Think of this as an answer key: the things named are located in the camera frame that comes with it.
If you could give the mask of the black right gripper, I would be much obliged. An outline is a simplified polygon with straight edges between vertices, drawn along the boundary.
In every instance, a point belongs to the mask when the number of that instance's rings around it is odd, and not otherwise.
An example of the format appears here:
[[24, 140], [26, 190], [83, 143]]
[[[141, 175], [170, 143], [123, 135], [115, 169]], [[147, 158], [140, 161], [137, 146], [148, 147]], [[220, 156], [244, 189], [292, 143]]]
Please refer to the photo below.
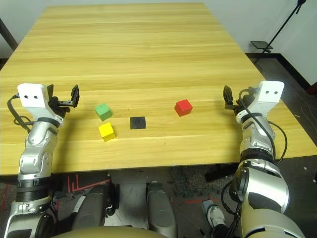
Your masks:
[[233, 103], [233, 96], [231, 88], [227, 85], [223, 89], [223, 98], [225, 101], [225, 109], [233, 110], [235, 115], [239, 112], [245, 110], [255, 99], [255, 94], [258, 88], [249, 87], [248, 89], [243, 89], [239, 93], [239, 99], [236, 101], [237, 105]]

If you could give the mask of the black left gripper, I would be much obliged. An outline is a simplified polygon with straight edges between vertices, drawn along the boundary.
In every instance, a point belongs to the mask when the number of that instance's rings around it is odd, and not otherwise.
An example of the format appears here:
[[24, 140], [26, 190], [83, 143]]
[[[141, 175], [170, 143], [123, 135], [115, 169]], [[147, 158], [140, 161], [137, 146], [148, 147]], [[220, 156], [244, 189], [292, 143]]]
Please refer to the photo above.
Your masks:
[[78, 105], [80, 98], [79, 87], [77, 84], [73, 87], [71, 92], [71, 101], [60, 101], [58, 97], [53, 96], [53, 88], [53, 84], [47, 86], [49, 96], [49, 107], [56, 115], [65, 118], [66, 114], [70, 112], [70, 108], [75, 108]]

